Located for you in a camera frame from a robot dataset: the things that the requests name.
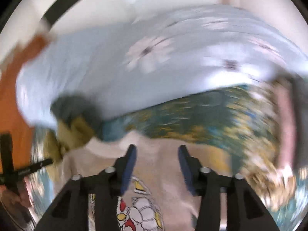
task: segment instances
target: beige shirt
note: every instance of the beige shirt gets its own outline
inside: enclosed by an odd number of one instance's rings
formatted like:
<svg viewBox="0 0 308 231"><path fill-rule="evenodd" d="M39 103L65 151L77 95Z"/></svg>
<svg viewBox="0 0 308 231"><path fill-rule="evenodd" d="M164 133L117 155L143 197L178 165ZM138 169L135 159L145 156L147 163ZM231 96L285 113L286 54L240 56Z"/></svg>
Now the beige shirt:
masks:
<svg viewBox="0 0 308 231"><path fill-rule="evenodd" d="M200 197L187 191L178 161L178 147L187 146L190 155L219 174L230 175L229 155L216 147L174 139L149 139L136 131L118 142L92 138L81 149L65 155L58 167L61 181L56 191L74 174L98 174L125 155L130 144L137 147L137 160L129 189L119 197L117 215L122 231L193 230L192 215L198 216ZM94 212L90 197L90 211Z"/></svg>

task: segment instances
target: black clamp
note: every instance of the black clamp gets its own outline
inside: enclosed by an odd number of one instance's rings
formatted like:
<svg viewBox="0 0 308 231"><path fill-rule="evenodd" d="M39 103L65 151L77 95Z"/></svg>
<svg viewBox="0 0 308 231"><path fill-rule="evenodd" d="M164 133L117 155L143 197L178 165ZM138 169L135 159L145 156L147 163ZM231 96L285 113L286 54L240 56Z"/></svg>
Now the black clamp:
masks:
<svg viewBox="0 0 308 231"><path fill-rule="evenodd" d="M279 231L274 219L241 174L226 177L202 167L191 157L185 145L179 147L178 157L187 189L201 196L196 231L219 231L220 193L227 194L227 231Z"/></svg>
<svg viewBox="0 0 308 231"><path fill-rule="evenodd" d="M3 168L3 173L0 174L0 185L5 185L7 189L19 195L17 183L42 167L52 164L52 159L39 161L27 167L14 170L12 150L12 136L10 134L0 135L0 154Z"/></svg>
<svg viewBox="0 0 308 231"><path fill-rule="evenodd" d="M35 231L88 231L88 195L95 193L96 231L120 231L116 217L118 197L127 190L135 166L137 149L130 145L126 155L98 175L74 175L42 216Z"/></svg>

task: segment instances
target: orange fabric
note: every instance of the orange fabric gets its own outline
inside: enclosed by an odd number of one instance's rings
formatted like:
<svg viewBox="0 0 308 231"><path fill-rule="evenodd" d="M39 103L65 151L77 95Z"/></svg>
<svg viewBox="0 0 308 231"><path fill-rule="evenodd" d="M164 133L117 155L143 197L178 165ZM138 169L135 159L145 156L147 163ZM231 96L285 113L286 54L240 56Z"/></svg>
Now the orange fabric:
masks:
<svg viewBox="0 0 308 231"><path fill-rule="evenodd" d="M35 37L25 49L16 54L0 80L0 133L10 132L12 135L15 168L29 165L33 138L33 129L24 122L17 109L16 78L23 64L36 57L46 45L44 37Z"/></svg>

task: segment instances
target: black cross-shaped tool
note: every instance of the black cross-shaped tool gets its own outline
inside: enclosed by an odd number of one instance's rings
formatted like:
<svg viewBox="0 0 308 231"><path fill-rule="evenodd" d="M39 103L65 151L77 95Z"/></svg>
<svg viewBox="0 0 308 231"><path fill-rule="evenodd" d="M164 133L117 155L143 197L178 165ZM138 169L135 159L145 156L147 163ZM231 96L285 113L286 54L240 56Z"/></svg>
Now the black cross-shaped tool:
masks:
<svg viewBox="0 0 308 231"><path fill-rule="evenodd" d="M42 167L52 164L52 159L46 159L30 166L14 170L13 165L13 141L9 133L0 135L0 154L3 173L0 174L0 185L5 185L6 188L19 196L17 183L22 181L25 176L35 173ZM31 215L27 208L17 203L16 207L21 211L25 221L31 221Z"/></svg>

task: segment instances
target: dark gray fabric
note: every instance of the dark gray fabric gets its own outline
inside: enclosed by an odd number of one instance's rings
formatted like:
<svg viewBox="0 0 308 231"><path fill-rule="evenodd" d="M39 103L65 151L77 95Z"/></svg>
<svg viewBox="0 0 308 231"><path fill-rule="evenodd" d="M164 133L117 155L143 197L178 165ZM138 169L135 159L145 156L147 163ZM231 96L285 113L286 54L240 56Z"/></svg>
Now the dark gray fabric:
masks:
<svg viewBox="0 0 308 231"><path fill-rule="evenodd" d="M73 119L82 116L89 126L98 133L102 123L99 111L81 95L65 95L56 99L50 111L57 120L62 120L70 126Z"/></svg>
<svg viewBox="0 0 308 231"><path fill-rule="evenodd" d="M297 130L294 168L299 169L308 165L308 82L299 75L291 82Z"/></svg>

